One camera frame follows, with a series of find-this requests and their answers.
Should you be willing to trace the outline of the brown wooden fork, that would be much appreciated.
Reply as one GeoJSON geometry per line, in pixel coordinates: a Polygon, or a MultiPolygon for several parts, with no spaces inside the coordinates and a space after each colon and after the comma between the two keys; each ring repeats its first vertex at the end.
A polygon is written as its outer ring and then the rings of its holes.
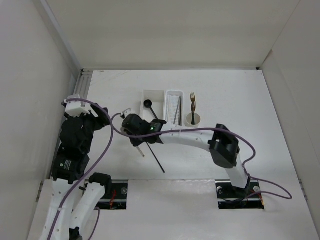
{"type": "Polygon", "coordinates": [[[196,103],[193,102],[191,106],[191,124],[195,125],[195,110],[196,110],[196,103]]]}

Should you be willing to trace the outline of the white perforated basket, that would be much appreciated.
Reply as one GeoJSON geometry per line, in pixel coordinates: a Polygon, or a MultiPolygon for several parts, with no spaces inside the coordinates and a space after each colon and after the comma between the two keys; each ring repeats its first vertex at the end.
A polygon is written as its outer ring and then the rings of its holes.
{"type": "Polygon", "coordinates": [[[183,99],[184,92],[181,90],[167,90],[164,95],[163,119],[168,123],[174,125],[174,118],[177,109],[179,97],[183,99]]]}

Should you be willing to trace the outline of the cream paper cup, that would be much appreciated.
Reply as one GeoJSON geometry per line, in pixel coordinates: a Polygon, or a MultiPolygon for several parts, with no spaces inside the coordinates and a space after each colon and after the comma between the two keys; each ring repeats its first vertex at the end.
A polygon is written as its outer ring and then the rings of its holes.
{"type": "Polygon", "coordinates": [[[189,113],[185,117],[185,126],[190,128],[197,128],[201,123],[201,116],[197,113],[189,113]]]}

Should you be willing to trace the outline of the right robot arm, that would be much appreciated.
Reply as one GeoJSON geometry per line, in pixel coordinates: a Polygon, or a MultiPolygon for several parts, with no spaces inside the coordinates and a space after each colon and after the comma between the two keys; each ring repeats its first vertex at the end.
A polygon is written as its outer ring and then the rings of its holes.
{"type": "Polygon", "coordinates": [[[132,113],[123,120],[121,127],[135,147],[142,143],[177,144],[207,151],[214,164],[225,169],[235,196],[243,197],[250,191],[250,180],[240,157],[239,140],[223,124],[217,124],[214,130],[191,128],[160,119],[147,122],[132,113]]]}

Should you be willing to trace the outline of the gold fork black handle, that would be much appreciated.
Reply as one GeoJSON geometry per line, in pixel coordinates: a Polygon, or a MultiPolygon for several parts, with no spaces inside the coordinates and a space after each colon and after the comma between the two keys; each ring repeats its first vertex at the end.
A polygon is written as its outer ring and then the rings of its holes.
{"type": "Polygon", "coordinates": [[[195,125],[196,96],[194,92],[190,92],[191,101],[191,124],[195,125]]]}

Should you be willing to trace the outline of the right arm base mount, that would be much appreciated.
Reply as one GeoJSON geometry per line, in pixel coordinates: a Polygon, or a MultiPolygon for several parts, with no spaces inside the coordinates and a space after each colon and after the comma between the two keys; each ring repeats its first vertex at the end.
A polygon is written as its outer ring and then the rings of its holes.
{"type": "Polygon", "coordinates": [[[260,193],[251,196],[261,190],[256,180],[250,180],[244,189],[232,186],[230,180],[216,180],[215,187],[220,210],[265,209],[260,193]]]}

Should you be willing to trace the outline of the cream wooden spoon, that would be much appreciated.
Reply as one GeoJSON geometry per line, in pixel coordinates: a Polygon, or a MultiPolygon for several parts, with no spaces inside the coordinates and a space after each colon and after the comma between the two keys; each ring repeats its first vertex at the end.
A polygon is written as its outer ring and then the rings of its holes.
{"type": "Polygon", "coordinates": [[[140,147],[136,147],[138,152],[141,154],[141,156],[144,158],[145,157],[145,154],[143,153],[143,151],[140,149],[140,147]]]}

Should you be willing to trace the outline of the aluminium rail frame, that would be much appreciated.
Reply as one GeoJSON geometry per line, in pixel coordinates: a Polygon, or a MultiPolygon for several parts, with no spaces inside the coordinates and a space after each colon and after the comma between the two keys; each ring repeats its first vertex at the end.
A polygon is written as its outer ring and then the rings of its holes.
{"type": "MultiPolygon", "coordinates": [[[[69,95],[76,95],[79,94],[82,98],[87,98],[88,96],[88,92],[89,92],[89,88],[90,88],[90,84],[92,81],[92,76],[93,76],[93,70],[89,70],[89,69],[82,69],[79,73],[79,76],[76,80],[75,83],[75,87],[71,90],[71,93],[69,95]]],[[[56,143],[56,148],[53,154],[53,159],[52,159],[52,164],[49,170],[49,174],[48,174],[48,178],[50,178],[52,176],[52,171],[54,168],[54,163],[56,160],[56,156],[59,150],[59,146],[60,146],[60,133],[61,133],[61,129],[58,132],[58,138],[57,138],[57,143],[56,143]]]]}

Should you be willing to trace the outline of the dark thin chopstick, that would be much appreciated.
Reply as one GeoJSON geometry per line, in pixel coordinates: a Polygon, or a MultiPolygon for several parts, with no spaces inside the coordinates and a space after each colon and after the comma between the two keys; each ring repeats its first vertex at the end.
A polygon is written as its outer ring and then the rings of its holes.
{"type": "Polygon", "coordinates": [[[166,171],[165,171],[165,169],[163,168],[163,166],[161,165],[160,161],[158,160],[158,158],[157,158],[156,154],[154,153],[154,151],[152,150],[151,146],[149,145],[149,143],[146,143],[146,144],[147,144],[149,150],[151,151],[153,157],[155,158],[155,160],[156,160],[158,166],[160,167],[161,171],[163,172],[163,174],[165,174],[166,171]]]}

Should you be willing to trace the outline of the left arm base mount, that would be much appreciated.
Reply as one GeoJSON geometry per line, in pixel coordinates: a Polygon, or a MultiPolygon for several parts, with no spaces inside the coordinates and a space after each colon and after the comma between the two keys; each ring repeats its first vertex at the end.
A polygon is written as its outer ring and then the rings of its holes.
{"type": "Polygon", "coordinates": [[[97,203],[101,210],[126,210],[128,180],[113,180],[111,189],[97,203]]]}

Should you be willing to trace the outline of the black spoon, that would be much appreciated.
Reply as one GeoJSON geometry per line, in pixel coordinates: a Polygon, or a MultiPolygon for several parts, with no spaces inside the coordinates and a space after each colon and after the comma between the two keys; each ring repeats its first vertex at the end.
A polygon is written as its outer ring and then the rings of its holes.
{"type": "Polygon", "coordinates": [[[159,119],[156,115],[156,113],[154,112],[153,108],[152,108],[152,105],[153,105],[153,102],[150,100],[150,99],[146,99],[144,102],[143,102],[143,105],[145,108],[149,109],[151,111],[151,113],[153,114],[154,118],[155,119],[159,119]]]}

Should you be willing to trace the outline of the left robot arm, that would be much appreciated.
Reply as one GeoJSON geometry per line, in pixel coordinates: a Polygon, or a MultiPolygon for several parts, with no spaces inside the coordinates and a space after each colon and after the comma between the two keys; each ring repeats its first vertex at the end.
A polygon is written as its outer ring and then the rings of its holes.
{"type": "Polygon", "coordinates": [[[112,192],[108,174],[95,172],[89,177],[80,202],[75,189],[88,176],[94,133],[110,125],[108,109],[91,103],[90,110],[78,99],[63,103],[65,121],[61,126],[60,145],[51,171],[52,195],[41,240],[81,240],[89,217],[101,198],[112,192]]]}

